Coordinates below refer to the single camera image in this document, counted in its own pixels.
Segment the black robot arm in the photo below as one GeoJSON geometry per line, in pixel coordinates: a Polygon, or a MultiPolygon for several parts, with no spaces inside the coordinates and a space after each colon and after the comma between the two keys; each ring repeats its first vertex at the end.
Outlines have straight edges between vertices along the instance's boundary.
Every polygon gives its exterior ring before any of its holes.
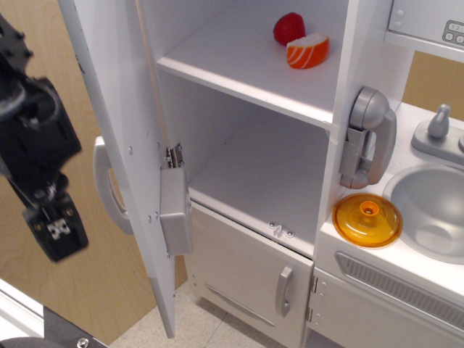
{"type": "Polygon", "coordinates": [[[50,80],[27,76],[32,56],[24,33],[2,18],[1,176],[24,204],[22,215],[46,256],[59,262],[88,246],[61,172],[81,145],[50,80]]]}

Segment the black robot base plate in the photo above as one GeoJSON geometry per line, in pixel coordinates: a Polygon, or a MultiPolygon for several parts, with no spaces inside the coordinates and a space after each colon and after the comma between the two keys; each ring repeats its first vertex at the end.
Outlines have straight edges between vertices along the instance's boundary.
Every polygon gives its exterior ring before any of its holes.
{"type": "Polygon", "coordinates": [[[108,348],[91,334],[71,323],[48,307],[43,307],[44,338],[61,347],[108,348]]]}

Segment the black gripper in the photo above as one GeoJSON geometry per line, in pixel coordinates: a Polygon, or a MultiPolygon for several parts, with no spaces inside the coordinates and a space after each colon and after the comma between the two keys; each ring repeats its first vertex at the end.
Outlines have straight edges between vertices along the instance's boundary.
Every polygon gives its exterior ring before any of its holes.
{"type": "Polygon", "coordinates": [[[68,181],[60,172],[81,145],[51,81],[22,83],[25,100],[1,116],[1,175],[28,207],[23,217],[35,240],[52,262],[59,262],[88,246],[73,200],[62,196],[68,181]]]}

